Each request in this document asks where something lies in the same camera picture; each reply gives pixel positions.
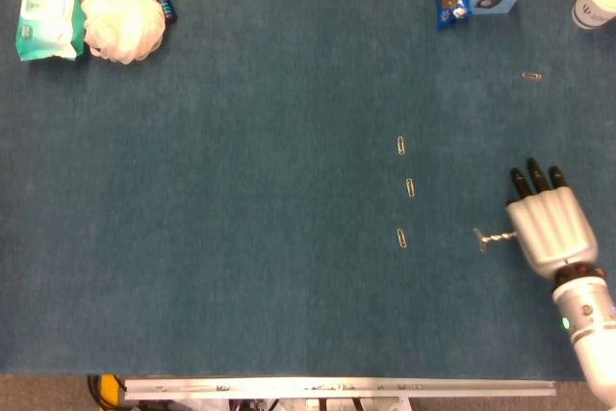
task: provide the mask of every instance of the floor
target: floor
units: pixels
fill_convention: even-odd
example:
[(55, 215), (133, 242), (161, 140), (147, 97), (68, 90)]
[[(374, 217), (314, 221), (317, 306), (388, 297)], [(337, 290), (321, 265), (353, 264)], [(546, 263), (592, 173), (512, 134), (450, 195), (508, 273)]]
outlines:
[[(413, 411), (605, 411), (586, 384), (558, 383), (550, 398), (412, 399)], [(84, 377), (0, 375), (2, 411), (95, 411)]]

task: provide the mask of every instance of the white cup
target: white cup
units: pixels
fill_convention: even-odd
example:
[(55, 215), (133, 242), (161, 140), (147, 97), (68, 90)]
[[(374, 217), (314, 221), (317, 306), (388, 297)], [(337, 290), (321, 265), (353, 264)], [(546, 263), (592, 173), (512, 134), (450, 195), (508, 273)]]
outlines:
[(616, 16), (616, 0), (577, 0), (571, 16), (580, 28), (594, 29)]

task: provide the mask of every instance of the green wet wipes pack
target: green wet wipes pack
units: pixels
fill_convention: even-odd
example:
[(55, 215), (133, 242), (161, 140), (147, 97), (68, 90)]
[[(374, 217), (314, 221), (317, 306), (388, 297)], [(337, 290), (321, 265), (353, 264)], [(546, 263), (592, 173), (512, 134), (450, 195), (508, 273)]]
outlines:
[(84, 53), (81, 0), (21, 0), (17, 53), (22, 61), (47, 57), (74, 60)]

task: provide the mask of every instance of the paper clip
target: paper clip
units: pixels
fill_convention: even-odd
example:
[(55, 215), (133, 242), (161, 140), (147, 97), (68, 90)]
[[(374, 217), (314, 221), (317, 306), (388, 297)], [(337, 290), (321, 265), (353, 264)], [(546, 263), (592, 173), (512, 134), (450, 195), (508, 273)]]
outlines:
[(404, 137), (400, 135), (398, 137), (398, 154), (402, 156), (406, 150), (404, 149)]
[(401, 228), (398, 229), (397, 234), (398, 234), (398, 242), (400, 243), (400, 247), (405, 249), (406, 248), (406, 237), (404, 236), (404, 232), (402, 231)]
[(415, 184), (412, 178), (406, 179), (406, 192), (408, 193), (408, 197), (415, 197)]
[(540, 81), (543, 79), (543, 74), (540, 72), (523, 72), (522, 77), (524, 79), (528, 79), (529, 81)]

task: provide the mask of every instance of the white mesh sponge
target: white mesh sponge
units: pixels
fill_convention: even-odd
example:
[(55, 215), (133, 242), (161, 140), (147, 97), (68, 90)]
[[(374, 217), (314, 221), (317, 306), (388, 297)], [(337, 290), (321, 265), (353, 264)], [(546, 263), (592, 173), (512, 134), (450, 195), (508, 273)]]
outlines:
[(94, 56), (129, 64), (161, 44), (165, 16), (156, 0), (83, 0), (81, 7)]

